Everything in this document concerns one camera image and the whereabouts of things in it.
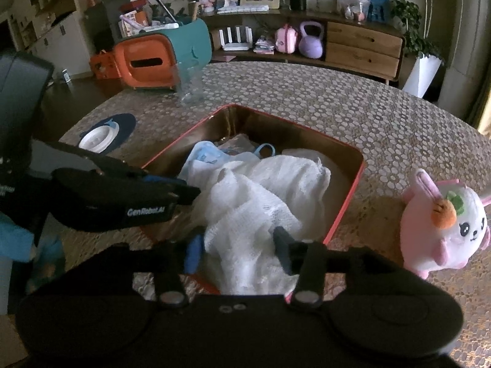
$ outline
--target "wooden floor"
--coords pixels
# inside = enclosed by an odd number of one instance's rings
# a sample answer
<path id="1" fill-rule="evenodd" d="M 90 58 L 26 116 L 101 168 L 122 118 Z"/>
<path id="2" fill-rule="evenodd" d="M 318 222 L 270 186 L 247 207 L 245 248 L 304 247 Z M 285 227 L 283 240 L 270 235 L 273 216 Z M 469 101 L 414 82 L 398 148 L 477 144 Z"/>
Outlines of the wooden floor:
<path id="1" fill-rule="evenodd" d="M 36 118 L 34 138 L 57 141 L 91 110 L 116 95 L 126 86 L 120 79 L 96 80 L 95 77 L 54 83 L 46 89 Z"/>

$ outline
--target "wooden drawer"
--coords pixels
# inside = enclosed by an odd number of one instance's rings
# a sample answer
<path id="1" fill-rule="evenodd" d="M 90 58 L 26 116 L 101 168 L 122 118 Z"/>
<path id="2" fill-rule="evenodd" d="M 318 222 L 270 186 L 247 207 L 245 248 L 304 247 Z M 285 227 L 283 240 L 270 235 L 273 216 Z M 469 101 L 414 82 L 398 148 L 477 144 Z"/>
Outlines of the wooden drawer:
<path id="1" fill-rule="evenodd" d="M 326 62 L 333 67 L 394 80 L 399 59 L 347 45 L 327 43 Z"/>
<path id="2" fill-rule="evenodd" d="M 379 52 L 394 58 L 401 56 L 402 39 L 400 37 L 359 26 L 329 22 L 327 42 Z"/>

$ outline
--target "floral tablecloth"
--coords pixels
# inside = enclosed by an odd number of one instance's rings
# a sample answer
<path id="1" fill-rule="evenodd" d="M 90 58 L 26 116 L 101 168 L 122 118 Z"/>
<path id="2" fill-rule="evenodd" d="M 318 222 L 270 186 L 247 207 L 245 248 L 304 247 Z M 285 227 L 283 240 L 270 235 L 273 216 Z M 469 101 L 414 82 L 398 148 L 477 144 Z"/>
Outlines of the floral tablecloth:
<path id="1" fill-rule="evenodd" d="M 401 263 L 401 191 L 414 168 L 436 180 L 460 178 L 477 192 L 491 183 L 491 141 L 428 102 L 375 81 L 290 63 L 232 62 L 204 70 L 206 101 L 184 108 L 156 90 L 125 90 L 84 117 L 61 141 L 105 117 L 132 113 L 137 127 L 110 155 L 134 165 L 149 158 L 218 107 L 237 103 L 314 128 L 359 148 L 367 167 L 330 248 L 366 245 Z M 67 268 L 112 243 L 149 246 L 138 228 L 88 235 L 63 233 Z M 464 366 L 491 364 L 491 253 L 477 252 L 461 270 L 431 273 L 429 281 L 452 294 L 465 312 L 465 327 L 452 352 Z M 343 289 L 340 275 L 327 277 L 326 299 Z"/>

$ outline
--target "stack of books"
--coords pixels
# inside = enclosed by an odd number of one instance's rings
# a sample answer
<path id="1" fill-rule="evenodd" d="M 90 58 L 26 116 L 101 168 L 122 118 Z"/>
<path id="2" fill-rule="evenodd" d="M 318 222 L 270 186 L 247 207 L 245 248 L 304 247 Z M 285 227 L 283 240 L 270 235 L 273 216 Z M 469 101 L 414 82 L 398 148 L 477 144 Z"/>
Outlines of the stack of books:
<path id="1" fill-rule="evenodd" d="M 256 41 L 254 52 L 257 54 L 274 54 L 274 41 L 271 41 L 266 37 L 261 36 Z"/>

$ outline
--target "orange bag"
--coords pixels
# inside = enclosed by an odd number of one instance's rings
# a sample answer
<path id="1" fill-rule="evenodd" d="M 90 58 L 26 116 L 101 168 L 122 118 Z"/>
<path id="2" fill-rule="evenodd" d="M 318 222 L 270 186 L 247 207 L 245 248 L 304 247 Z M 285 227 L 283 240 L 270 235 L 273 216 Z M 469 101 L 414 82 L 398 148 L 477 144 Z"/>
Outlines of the orange bag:
<path id="1" fill-rule="evenodd" d="M 119 79 L 121 77 L 113 52 L 102 50 L 91 57 L 90 68 L 97 79 Z"/>

